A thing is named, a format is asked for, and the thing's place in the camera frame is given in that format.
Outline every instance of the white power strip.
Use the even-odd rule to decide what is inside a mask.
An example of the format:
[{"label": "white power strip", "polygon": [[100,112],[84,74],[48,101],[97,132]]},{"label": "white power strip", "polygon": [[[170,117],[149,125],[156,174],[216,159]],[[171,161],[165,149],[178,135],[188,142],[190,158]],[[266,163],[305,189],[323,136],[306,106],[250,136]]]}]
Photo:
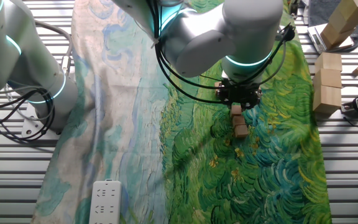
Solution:
[{"label": "white power strip", "polygon": [[121,206],[120,181],[93,183],[89,224],[118,224]]}]

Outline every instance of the green painted fabric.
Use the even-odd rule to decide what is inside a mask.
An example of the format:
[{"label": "green painted fabric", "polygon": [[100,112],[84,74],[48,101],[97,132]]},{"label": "green painted fabric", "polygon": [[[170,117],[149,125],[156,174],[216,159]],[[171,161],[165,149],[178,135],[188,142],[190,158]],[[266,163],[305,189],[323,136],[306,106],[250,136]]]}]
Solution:
[{"label": "green painted fabric", "polygon": [[[205,12],[222,1],[190,3]],[[282,25],[289,22],[285,2]],[[169,85],[152,41],[111,1],[77,0],[72,30],[80,97],[33,223],[88,223],[92,183],[104,179],[123,184],[121,223],[331,223],[313,86],[298,37],[287,43],[280,72],[262,85],[260,104],[243,113],[249,135],[236,139],[229,109]],[[281,48],[264,78],[282,57]],[[221,72],[218,62],[204,75]],[[174,80],[215,100],[213,90]]]}]

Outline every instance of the white robotic arm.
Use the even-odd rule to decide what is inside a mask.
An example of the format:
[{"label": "white robotic arm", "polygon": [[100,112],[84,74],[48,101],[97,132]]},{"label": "white robotic arm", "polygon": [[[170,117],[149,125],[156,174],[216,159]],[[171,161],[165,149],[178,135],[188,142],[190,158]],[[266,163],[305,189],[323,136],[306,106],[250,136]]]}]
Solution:
[{"label": "white robotic arm", "polygon": [[[154,36],[149,0],[113,1]],[[246,79],[269,57],[283,12],[282,0],[226,0],[204,14],[181,1],[156,1],[162,52],[184,77],[201,75],[223,58],[230,79]]]},{"label": "white robotic arm", "polygon": [[[20,95],[39,86],[55,105],[52,129],[61,130],[76,102],[78,90],[40,40],[29,8],[21,0],[0,0],[0,89],[8,83]],[[31,96],[37,115],[48,115],[45,99]]]}]

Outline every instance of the metal grating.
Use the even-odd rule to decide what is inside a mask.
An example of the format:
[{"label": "metal grating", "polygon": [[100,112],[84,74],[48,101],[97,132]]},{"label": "metal grating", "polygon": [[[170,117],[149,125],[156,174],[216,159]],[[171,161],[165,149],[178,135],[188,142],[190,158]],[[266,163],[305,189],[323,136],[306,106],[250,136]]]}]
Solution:
[{"label": "metal grating", "polygon": [[[34,17],[71,32],[71,15],[74,1],[24,1]],[[314,62],[318,54],[308,35],[302,16],[296,20],[302,49],[314,75]],[[66,52],[64,37],[37,29],[41,39],[58,61]],[[358,49],[343,54],[342,101],[358,96],[358,77],[351,72],[358,67]],[[6,103],[0,95],[0,103]],[[9,110],[1,110],[1,116]],[[21,133],[23,118],[15,114],[6,124],[17,134]],[[318,118],[320,138],[326,165],[328,193],[333,223],[358,223],[358,128],[345,122],[340,114]],[[56,141],[38,142],[23,147],[0,135],[0,223],[30,223],[37,196]]]}]

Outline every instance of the robotic arm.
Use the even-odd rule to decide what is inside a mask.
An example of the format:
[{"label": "robotic arm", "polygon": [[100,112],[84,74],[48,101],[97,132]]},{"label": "robotic arm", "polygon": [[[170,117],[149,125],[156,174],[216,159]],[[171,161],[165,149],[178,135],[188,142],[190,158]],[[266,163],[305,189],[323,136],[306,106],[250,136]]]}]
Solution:
[{"label": "robotic arm", "polygon": [[[203,14],[183,0],[113,1],[157,43],[159,63],[170,63],[189,78],[222,59],[221,85],[207,86],[219,90],[218,103],[241,103],[247,109],[259,102],[261,75],[280,46],[272,52],[282,0],[226,0]],[[34,86],[48,90],[56,112],[51,128],[63,129],[78,90],[39,39],[34,18],[21,0],[0,0],[0,89],[6,83],[22,96]],[[48,100],[42,95],[33,95],[28,102],[38,117],[48,115]]]},{"label": "robotic arm", "polygon": [[[0,0],[0,89],[8,83],[18,94],[39,86],[50,92],[55,107],[51,128],[63,129],[76,102],[78,90],[40,40],[29,8],[21,0]],[[38,117],[48,115],[42,95],[28,102]]]},{"label": "robotic arm", "polygon": [[243,109],[259,102],[258,83],[274,56],[282,0],[225,0],[203,14],[183,0],[113,1],[158,42],[157,58],[160,51],[178,74],[201,75],[222,59],[223,85],[216,87],[221,101],[241,103]]}]

